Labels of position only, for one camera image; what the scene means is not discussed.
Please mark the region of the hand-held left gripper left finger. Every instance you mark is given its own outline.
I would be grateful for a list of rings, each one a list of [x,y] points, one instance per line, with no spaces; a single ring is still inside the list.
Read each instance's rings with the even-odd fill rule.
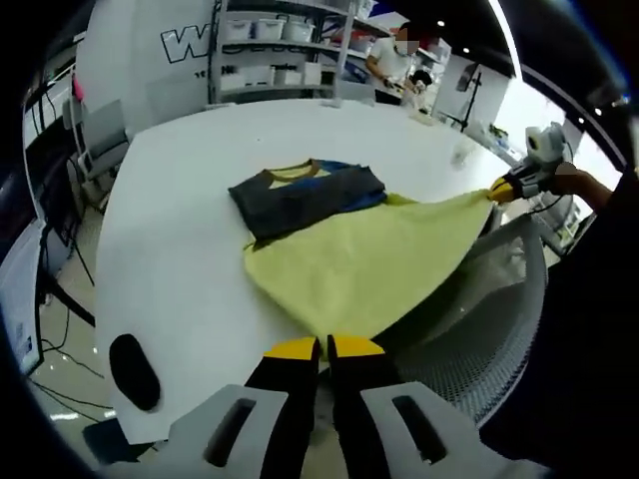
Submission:
[[[298,478],[315,426],[320,341],[273,346],[243,385],[213,394],[170,429],[177,478]]]

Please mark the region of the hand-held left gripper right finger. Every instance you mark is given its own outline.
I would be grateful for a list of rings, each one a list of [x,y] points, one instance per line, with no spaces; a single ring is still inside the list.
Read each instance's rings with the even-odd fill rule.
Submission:
[[[473,423],[420,382],[402,382],[369,339],[327,338],[333,418],[352,478],[483,478]]]

